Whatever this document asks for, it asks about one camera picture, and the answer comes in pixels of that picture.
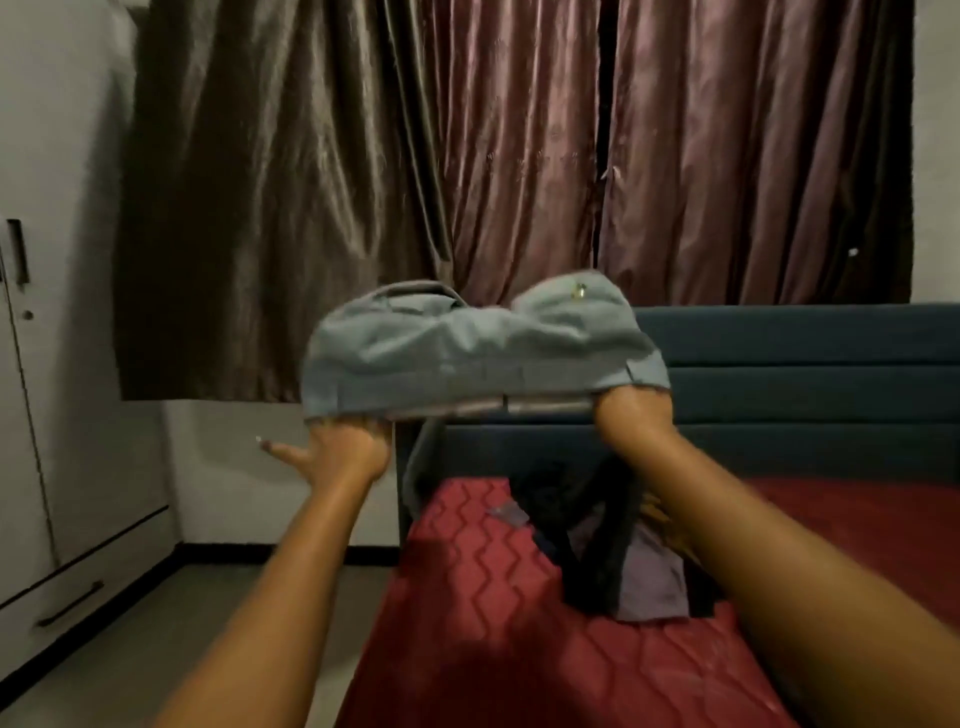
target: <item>blue headboard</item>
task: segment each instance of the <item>blue headboard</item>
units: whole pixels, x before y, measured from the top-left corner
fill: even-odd
[[[640,308],[636,319],[670,366],[681,430],[734,473],[960,482],[960,305]],[[419,430],[397,426],[398,479]],[[588,416],[458,419],[430,471],[588,469],[605,452]]]

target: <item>headboard panel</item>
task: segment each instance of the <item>headboard panel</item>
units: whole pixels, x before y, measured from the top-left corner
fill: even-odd
[[[681,430],[734,473],[960,482],[960,305],[641,308],[636,318],[670,366]],[[397,427],[399,481],[419,431]],[[433,482],[550,460],[587,470],[606,453],[588,415],[450,420],[429,445],[416,470],[426,464]]]

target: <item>wardrobe door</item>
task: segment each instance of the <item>wardrobe door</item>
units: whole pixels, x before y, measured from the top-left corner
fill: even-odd
[[[0,294],[0,603],[3,603],[46,576],[55,564],[3,283],[0,283]]]
[[[166,504],[159,406],[120,401],[113,358],[124,98],[112,12],[0,2],[0,208],[20,221],[29,276],[11,286],[13,318],[64,562]]]

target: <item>wardrobe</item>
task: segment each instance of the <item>wardrobe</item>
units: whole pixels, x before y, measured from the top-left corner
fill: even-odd
[[[111,345],[113,12],[0,4],[0,679],[177,541],[159,405],[120,400]]]

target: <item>forearm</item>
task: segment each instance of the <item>forearm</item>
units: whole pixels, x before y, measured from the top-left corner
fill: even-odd
[[[625,452],[774,664],[838,725],[956,725],[960,643],[900,590],[757,496],[672,427]]]
[[[337,572],[369,482],[315,488],[224,633],[156,728],[300,728],[324,651]]]

